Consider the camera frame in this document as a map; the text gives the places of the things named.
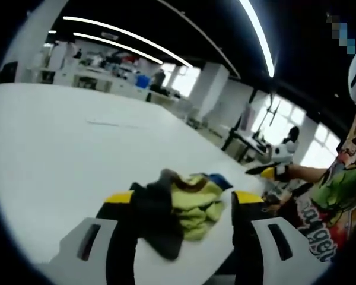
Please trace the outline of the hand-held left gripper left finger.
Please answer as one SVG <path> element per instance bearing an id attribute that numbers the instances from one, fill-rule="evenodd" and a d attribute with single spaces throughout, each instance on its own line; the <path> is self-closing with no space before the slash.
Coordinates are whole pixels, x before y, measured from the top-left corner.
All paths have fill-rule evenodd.
<path id="1" fill-rule="evenodd" d="M 95 217 L 85 218 L 61 239 L 50 261 L 38 264 L 40 272 L 53 284 L 134 284 L 132 194 L 106 198 Z"/>

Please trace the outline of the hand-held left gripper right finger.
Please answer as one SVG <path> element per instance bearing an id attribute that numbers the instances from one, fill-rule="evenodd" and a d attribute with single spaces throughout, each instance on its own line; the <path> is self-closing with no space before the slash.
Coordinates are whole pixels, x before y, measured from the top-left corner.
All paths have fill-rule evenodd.
<path id="1" fill-rule="evenodd" d="M 327 269 L 308 240 L 264 200 L 250 192 L 231 194 L 236 284 L 313 284 Z"/>

